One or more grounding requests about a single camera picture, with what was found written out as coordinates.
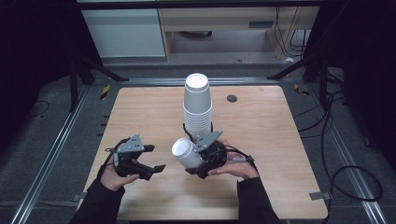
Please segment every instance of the white paper cup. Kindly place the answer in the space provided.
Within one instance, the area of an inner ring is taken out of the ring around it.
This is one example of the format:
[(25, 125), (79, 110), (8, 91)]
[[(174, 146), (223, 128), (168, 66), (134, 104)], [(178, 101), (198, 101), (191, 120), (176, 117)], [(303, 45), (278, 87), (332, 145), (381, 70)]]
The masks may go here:
[(205, 75), (194, 73), (186, 78), (183, 106), (192, 114), (203, 114), (212, 107), (209, 81)]
[(197, 168), (204, 162), (201, 155), (192, 150), (193, 146), (187, 138), (179, 138), (172, 146), (172, 154), (186, 169)]

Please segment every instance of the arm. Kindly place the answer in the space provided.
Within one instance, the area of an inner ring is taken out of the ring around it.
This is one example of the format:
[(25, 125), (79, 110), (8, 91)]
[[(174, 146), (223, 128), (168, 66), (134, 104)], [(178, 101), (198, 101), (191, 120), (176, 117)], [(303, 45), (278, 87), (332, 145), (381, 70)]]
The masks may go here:
[(100, 180), (95, 179), (80, 208), (70, 220), (78, 223), (116, 223), (120, 202), (125, 192), (124, 185), (132, 183), (139, 175), (120, 177), (113, 167), (113, 157), (108, 161)]
[[(229, 146), (227, 140), (218, 140)], [(232, 159), (242, 157), (238, 153), (228, 152), (227, 162), (209, 175), (230, 174), (244, 178), (237, 184), (239, 198), (239, 224), (276, 224), (280, 223), (274, 212), (259, 173), (248, 162), (234, 162)]]

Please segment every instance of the black jacket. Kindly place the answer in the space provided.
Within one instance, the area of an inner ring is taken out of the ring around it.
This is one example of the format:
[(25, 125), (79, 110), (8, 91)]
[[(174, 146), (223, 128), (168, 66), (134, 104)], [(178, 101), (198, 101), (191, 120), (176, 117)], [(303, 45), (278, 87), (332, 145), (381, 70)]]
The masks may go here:
[[(280, 223), (259, 177), (239, 182), (237, 189), (240, 224)], [(124, 188), (117, 191), (107, 189), (99, 180), (95, 179), (88, 188), (88, 193), (70, 224), (116, 223), (124, 192)]]

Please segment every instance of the light wood table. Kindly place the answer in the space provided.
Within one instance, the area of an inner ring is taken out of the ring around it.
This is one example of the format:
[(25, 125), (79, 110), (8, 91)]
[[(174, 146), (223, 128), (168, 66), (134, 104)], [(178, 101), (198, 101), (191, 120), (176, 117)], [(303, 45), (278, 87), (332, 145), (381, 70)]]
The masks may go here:
[[(211, 86), (214, 130), (221, 138), (252, 155), (271, 203), (281, 219), (325, 218), (302, 141), (282, 89), (278, 86)], [(237, 102), (227, 96), (234, 94)], [(153, 167), (166, 164), (150, 181), (138, 179), (125, 186), (119, 219), (180, 220), (237, 219), (237, 177), (189, 175), (171, 152), (184, 137), (184, 87), (121, 89), (94, 160), (86, 187), (121, 139), (139, 133), (143, 144), (155, 146), (139, 162)]]

